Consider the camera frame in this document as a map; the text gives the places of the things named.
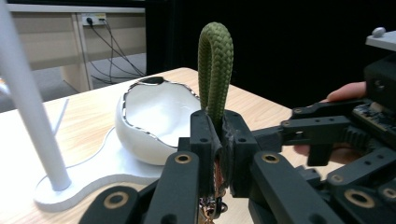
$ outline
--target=power strip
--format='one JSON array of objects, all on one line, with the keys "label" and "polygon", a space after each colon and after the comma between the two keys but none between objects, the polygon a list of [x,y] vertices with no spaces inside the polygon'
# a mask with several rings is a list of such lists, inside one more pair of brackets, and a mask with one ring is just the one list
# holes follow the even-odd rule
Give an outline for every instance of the power strip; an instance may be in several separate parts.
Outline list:
[{"label": "power strip", "polygon": [[106,19],[106,13],[98,12],[98,13],[81,13],[82,16],[82,25],[88,26],[90,25],[87,22],[88,18],[91,18],[92,25],[105,25],[103,21]]}]

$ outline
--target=cable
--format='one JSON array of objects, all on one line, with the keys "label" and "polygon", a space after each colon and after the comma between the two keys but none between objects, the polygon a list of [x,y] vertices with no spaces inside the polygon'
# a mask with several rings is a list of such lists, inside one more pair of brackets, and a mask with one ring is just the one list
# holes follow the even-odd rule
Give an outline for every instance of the cable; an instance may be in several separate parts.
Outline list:
[{"label": "cable", "polygon": [[[92,18],[87,18],[87,23],[91,26],[91,28],[93,29],[93,21],[92,21]],[[99,72],[100,74],[102,74],[102,75],[104,75],[104,76],[107,76],[107,77],[110,77],[110,81],[108,81],[108,80],[104,80],[104,79],[102,79],[102,78],[99,78],[99,77],[96,77],[96,76],[93,76],[93,75],[91,75],[91,77],[93,77],[93,78],[95,78],[95,79],[97,79],[97,80],[99,80],[99,81],[101,81],[101,82],[103,82],[103,83],[105,83],[105,84],[110,84],[110,85],[113,85],[113,84],[116,84],[116,83],[114,83],[112,80],[111,80],[111,65],[112,65],[112,62],[113,62],[113,50],[111,50],[111,60],[110,60],[110,62],[111,62],[111,64],[110,64],[110,75],[107,75],[107,74],[105,74],[105,73],[103,73],[103,72],[101,72],[94,64],[93,64],[93,62],[90,62],[91,63],[91,65],[92,65],[92,67],[97,71],[97,72]]]},{"label": "cable", "polygon": [[105,24],[105,27],[107,28],[107,30],[109,31],[109,33],[110,33],[110,36],[111,36],[111,40],[113,41],[114,40],[114,42],[116,43],[116,45],[118,46],[118,48],[120,49],[120,51],[121,51],[121,53],[119,53],[116,49],[114,49],[113,47],[112,47],[112,45],[110,45],[104,38],[102,38],[102,36],[94,29],[94,27],[93,27],[93,25],[91,25],[91,28],[92,28],[92,30],[112,49],[112,51],[114,51],[114,52],[116,52],[118,55],[120,55],[121,56],[121,58],[122,59],[124,59],[126,62],[128,62],[131,66],[132,66],[132,68],[138,73],[138,75],[139,76],[141,76],[141,77],[144,77],[146,74],[144,74],[142,71],[140,71],[134,64],[132,64],[130,61],[129,61],[129,59],[126,57],[126,55],[123,53],[123,51],[122,51],[122,49],[120,48],[120,45],[118,44],[118,42],[117,42],[117,40],[114,38],[114,36],[113,36],[113,34],[112,34],[112,32],[111,32],[111,29],[110,29],[110,27],[109,27],[109,24],[108,24],[108,22],[106,21],[106,20],[104,20],[104,19],[101,19],[100,21],[103,21],[104,22],[104,24]]},{"label": "cable", "polygon": [[120,52],[121,52],[122,55],[123,55],[123,59],[125,59],[125,60],[134,68],[134,70],[135,70],[137,73],[139,73],[142,77],[145,76],[145,74],[144,74],[142,71],[140,71],[136,66],[134,66],[134,65],[129,61],[129,59],[126,57],[126,55],[125,55],[125,53],[122,51],[122,49],[121,49],[119,43],[118,43],[117,40],[114,38],[114,36],[113,36],[113,34],[112,34],[112,32],[111,32],[110,25],[108,24],[107,20],[101,19],[101,21],[104,22],[105,27],[107,28],[108,32],[110,33],[111,38],[114,39],[114,42],[116,43],[117,47],[119,48]]},{"label": "cable", "polygon": [[[111,38],[111,48],[113,49],[113,38]],[[108,69],[108,73],[109,73],[109,77],[110,77],[110,82],[112,82],[112,80],[111,80],[111,70],[112,70],[112,68],[113,68],[113,57],[114,57],[114,50],[111,50],[111,57],[110,57],[110,66],[109,66],[109,69]]]},{"label": "cable", "polygon": [[[99,73],[102,74],[103,76],[105,76],[105,77],[110,77],[110,75],[101,72],[101,71],[93,64],[93,62],[91,62],[91,65],[92,65],[92,67],[93,67],[97,72],[99,72]],[[112,77],[112,78],[125,78],[125,79],[131,79],[131,77],[113,77],[113,76],[111,76],[111,77]]]},{"label": "cable", "polygon": [[131,73],[131,72],[128,72],[128,71],[123,70],[122,68],[118,67],[115,63],[113,63],[113,65],[114,65],[116,68],[120,69],[120,71],[122,71],[122,72],[124,72],[124,73],[127,73],[127,74],[129,74],[129,75],[131,75],[131,76],[134,76],[134,77],[136,77],[136,78],[140,77],[138,74]]}]

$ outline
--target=black wire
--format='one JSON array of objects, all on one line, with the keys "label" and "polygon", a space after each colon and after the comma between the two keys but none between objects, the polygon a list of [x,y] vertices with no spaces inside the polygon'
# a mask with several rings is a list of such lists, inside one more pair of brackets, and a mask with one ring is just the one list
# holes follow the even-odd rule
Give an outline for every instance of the black wire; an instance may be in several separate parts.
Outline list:
[{"label": "black wire", "polygon": [[96,77],[96,76],[91,76],[91,77],[93,77],[93,78],[95,78],[95,79],[97,79],[97,80],[99,80],[99,81],[101,81],[101,82],[103,82],[103,83],[105,83],[105,84],[109,84],[109,85],[118,84],[117,82],[110,82],[110,81],[108,81],[108,80],[104,80],[104,79],[99,78],[99,77]]},{"label": "black wire", "polygon": [[[91,65],[92,65],[92,67],[97,71],[97,72],[99,72],[100,74],[102,74],[103,76],[105,76],[105,77],[110,77],[108,74],[105,74],[105,73],[103,73],[103,72],[101,72],[94,64],[93,64],[93,62],[90,62],[91,63]],[[111,76],[112,78],[125,78],[125,79],[132,79],[131,77],[113,77],[113,76]]]},{"label": "black wire", "polygon": [[137,73],[140,74],[140,76],[142,76],[142,77],[145,76],[146,74],[144,74],[144,73],[143,73],[142,71],[140,71],[136,66],[134,66],[134,64],[132,64],[132,63],[129,61],[129,59],[126,57],[126,55],[125,55],[125,53],[122,51],[122,48],[120,47],[119,43],[118,43],[117,40],[114,38],[114,36],[113,36],[113,34],[112,34],[112,32],[111,32],[110,24],[108,24],[107,20],[103,20],[103,22],[104,22],[105,27],[107,28],[108,32],[110,33],[111,38],[114,39],[114,42],[116,43],[117,47],[119,48],[120,52],[122,53],[122,55],[123,55],[122,58],[123,58],[124,60],[126,60],[126,61],[132,66],[132,68],[133,68]]},{"label": "black wire", "polygon": [[[113,38],[111,38],[111,49],[113,49]],[[109,77],[110,77],[110,82],[112,82],[111,80],[111,70],[113,68],[113,57],[114,57],[114,50],[111,50],[111,57],[110,57],[110,67],[108,69],[108,73],[109,73]]]},{"label": "black wire", "polygon": [[94,31],[94,32],[95,32],[95,33],[96,33],[96,34],[97,34],[97,35],[98,35],[109,47],[111,47],[112,51],[116,52],[118,55],[121,56],[122,59],[124,59],[126,62],[128,62],[128,63],[132,66],[132,68],[133,68],[137,73],[139,73],[139,76],[141,76],[141,77],[145,76],[145,74],[144,74],[142,71],[140,71],[135,65],[133,65],[133,64],[129,61],[129,59],[125,56],[125,54],[123,53],[122,49],[120,48],[120,45],[118,44],[117,40],[114,38],[113,34],[111,33],[111,30],[110,30],[110,28],[109,28],[108,22],[107,22],[107,21],[104,21],[104,23],[105,23],[105,27],[107,28],[107,30],[108,30],[109,33],[110,33],[111,39],[114,40],[114,42],[117,44],[117,46],[119,47],[119,49],[120,49],[120,51],[121,51],[122,53],[119,53],[119,52],[118,52],[116,49],[114,49],[104,38],[102,38],[102,36],[99,35],[99,33],[94,29],[93,26],[91,26],[91,28],[92,28],[92,30],[93,30],[93,31]]},{"label": "black wire", "polygon": [[121,69],[121,68],[118,67],[115,63],[113,63],[113,65],[114,65],[116,68],[120,69],[120,71],[122,71],[122,72],[124,72],[124,73],[127,73],[127,74],[132,75],[132,76],[140,77],[140,75],[138,75],[138,74],[131,73],[131,72],[128,72],[128,71],[125,71],[125,70]]}]

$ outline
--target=desk leg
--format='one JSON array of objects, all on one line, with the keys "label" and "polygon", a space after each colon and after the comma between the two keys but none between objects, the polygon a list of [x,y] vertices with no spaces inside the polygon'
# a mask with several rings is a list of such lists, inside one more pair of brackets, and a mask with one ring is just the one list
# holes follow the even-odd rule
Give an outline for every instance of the desk leg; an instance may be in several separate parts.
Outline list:
[{"label": "desk leg", "polygon": [[61,67],[62,78],[78,92],[91,91],[92,80],[87,73],[85,63]]},{"label": "desk leg", "polygon": [[71,85],[76,91],[93,90],[92,79],[87,67],[88,55],[85,36],[82,28],[81,13],[72,13],[74,35],[76,39],[76,47],[78,48],[78,62],[61,67],[62,77],[65,82]]}]

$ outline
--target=white ceramic bowl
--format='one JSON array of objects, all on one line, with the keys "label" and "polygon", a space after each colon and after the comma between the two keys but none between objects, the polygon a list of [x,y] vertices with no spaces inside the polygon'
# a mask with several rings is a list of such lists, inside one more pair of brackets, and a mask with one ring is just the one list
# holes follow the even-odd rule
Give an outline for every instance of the white ceramic bowl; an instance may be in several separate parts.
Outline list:
[{"label": "white ceramic bowl", "polygon": [[146,163],[164,165],[179,137],[190,137],[190,115],[200,100],[186,85],[163,77],[133,84],[117,105],[115,128],[123,147]]}]

